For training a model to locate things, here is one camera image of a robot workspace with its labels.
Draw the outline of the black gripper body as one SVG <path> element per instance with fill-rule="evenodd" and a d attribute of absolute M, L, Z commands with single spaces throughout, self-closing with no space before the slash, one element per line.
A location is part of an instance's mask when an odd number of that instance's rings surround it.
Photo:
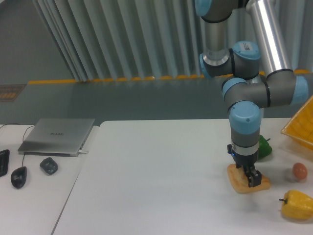
<path fill-rule="evenodd" d="M 235 144 L 227 145 L 227 152 L 233 158 L 235 163 L 243 166 L 252 166 L 258 160 L 259 147 L 239 147 Z"/>

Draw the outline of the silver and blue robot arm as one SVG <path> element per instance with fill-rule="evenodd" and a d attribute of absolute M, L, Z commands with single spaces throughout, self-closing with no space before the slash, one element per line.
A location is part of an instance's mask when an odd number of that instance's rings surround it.
<path fill-rule="evenodd" d="M 205 26 L 205 50 L 200 65 L 206 77 L 232 74 L 222 84 L 228 106 L 231 143 L 228 153 L 242 170 L 248 187 L 262 184 L 255 169 L 259 157 L 261 109 L 302 103 L 308 99 L 306 79 L 291 67 L 273 0 L 198 0 L 196 13 Z M 225 22 L 235 9 L 250 15 L 257 41 L 227 48 Z"/>

